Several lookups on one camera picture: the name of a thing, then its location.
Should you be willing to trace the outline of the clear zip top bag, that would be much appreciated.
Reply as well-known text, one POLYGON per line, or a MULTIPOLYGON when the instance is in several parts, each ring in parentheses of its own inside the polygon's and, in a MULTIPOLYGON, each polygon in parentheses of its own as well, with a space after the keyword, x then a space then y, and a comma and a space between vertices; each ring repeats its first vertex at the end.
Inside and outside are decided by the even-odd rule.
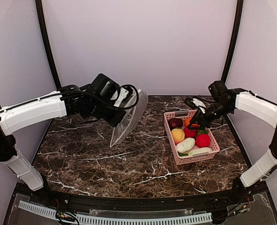
POLYGON ((148 95, 142 89, 138 89, 138 103, 133 108, 126 110, 124 118, 113 128, 110 148, 116 144, 120 144, 133 131, 142 117, 147 103, 148 95))

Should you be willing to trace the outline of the yellow toy pear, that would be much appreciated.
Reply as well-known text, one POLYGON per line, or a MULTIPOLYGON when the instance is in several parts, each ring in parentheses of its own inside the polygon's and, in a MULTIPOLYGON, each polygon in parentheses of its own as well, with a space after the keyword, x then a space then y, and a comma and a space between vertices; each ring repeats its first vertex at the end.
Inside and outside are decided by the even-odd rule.
POLYGON ((185 139, 185 133, 180 128, 173 129, 171 135, 175 144, 179 144, 185 139))

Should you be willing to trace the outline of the red toy pomegranate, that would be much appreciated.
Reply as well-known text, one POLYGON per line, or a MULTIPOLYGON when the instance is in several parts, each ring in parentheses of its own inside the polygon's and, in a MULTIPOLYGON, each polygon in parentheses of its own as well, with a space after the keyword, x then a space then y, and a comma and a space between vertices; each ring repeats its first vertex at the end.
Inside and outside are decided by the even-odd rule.
POLYGON ((196 129, 188 129, 187 127, 184 128, 185 138, 195 138, 197 132, 198 130, 196 129))

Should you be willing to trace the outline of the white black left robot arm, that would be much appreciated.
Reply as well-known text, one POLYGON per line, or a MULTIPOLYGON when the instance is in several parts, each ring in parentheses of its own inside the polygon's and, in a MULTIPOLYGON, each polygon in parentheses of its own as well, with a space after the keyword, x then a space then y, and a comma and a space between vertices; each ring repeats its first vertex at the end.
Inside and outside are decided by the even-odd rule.
POLYGON ((120 107, 128 91, 107 84, 100 91, 91 85, 79 88, 68 85, 47 95, 13 106, 0 106, 0 162, 24 181, 44 204, 54 201, 54 193, 45 187, 42 175, 16 147, 14 132, 42 121, 80 114, 83 119, 93 116, 115 127, 126 111, 120 107))

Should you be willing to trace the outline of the dark purple toy onion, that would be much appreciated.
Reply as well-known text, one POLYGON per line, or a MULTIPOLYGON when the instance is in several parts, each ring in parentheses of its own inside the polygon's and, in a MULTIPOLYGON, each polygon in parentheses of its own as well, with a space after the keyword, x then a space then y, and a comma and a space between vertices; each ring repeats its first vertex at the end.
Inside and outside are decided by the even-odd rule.
POLYGON ((175 128, 181 128, 183 126, 183 120, 180 118, 171 118, 168 120, 170 130, 175 128))

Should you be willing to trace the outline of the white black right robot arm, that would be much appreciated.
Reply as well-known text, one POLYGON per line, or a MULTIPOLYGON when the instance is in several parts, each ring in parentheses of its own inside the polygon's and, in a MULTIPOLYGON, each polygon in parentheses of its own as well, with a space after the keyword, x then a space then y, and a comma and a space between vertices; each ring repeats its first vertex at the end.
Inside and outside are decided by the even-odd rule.
POLYGON ((269 101, 250 90, 228 89, 224 84, 214 82, 209 86, 213 101, 210 107, 197 97, 186 98, 185 103, 197 111, 189 128, 197 124, 197 129, 210 127, 213 120, 233 114, 235 110, 246 112, 274 129, 274 134, 266 153, 239 177, 239 185, 228 192, 231 203, 239 203, 246 196, 246 189, 263 179, 269 179, 277 169, 277 103, 269 101))

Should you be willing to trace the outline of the red toy tomato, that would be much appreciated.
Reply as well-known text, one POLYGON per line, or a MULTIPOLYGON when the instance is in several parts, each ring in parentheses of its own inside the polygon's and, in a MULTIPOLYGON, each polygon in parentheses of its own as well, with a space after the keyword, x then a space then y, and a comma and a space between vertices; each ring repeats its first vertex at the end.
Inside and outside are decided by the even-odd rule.
POLYGON ((207 134, 201 134, 198 135, 195 139, 195 144, 199 147, 199 148, 203 148, 203 147, 209 147, 210 145, 210 136, 207 134))

